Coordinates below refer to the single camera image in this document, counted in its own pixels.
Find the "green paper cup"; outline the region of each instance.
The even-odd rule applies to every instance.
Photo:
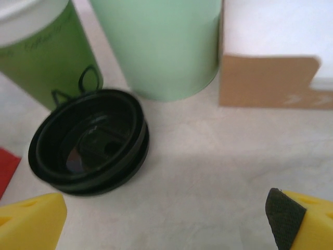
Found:
[[[102,87],[70,0],[2,0],[0,34],[0,71],[48,109]]]
[[[90,0],[128,85],[149,99],[201,91],[218,70],[221,0]]]

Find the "cardboard box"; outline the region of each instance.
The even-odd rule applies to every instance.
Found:
[[[333,108],[332,0],[224,0],[220,105]]]

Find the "brown cardboard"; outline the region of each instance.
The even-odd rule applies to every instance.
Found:
[[[223,51],[223,30],[221,18],[221,106],[333,109],[332,91],[310,88],[320,67],[315,56],[228,55]]]

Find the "red object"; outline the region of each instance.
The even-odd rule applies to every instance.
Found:
[[[0,199],[3,196],[20,161],[21,158],[16,157],[4,148],[0,147]]]

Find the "green cup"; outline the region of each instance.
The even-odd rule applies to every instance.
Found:
[[[159,101],[189,97],[219,69],[221,0],[90,0],[128,85]]]
[[[46,108],[102,87],[71,0],[4,0],[0,33],[0,71]]]

